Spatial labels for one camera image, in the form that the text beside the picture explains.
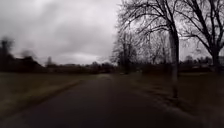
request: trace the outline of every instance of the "dry grass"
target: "dry grass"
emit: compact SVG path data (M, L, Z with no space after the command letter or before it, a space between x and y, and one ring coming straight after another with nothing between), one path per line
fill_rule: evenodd
M132 74L122 76L135 90L172 103L170 76ZM181 74L178 81L179 108L196 116L219 113L224 116L224 77L214 74Z
M89 76L0 73L0 119Z

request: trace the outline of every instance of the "overcast sky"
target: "overcast sky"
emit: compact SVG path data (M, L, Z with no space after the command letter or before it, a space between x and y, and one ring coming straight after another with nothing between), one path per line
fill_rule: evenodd
M39 61L91 63L111 54L120 0L0 0L0 36L15 40L13 54Z

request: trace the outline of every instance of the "dark road surface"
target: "dark road surface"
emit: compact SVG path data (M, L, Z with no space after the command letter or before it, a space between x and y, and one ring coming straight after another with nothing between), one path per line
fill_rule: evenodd
M0 128L201 128L185 113L119 86L110 76L65 91L2 122Z

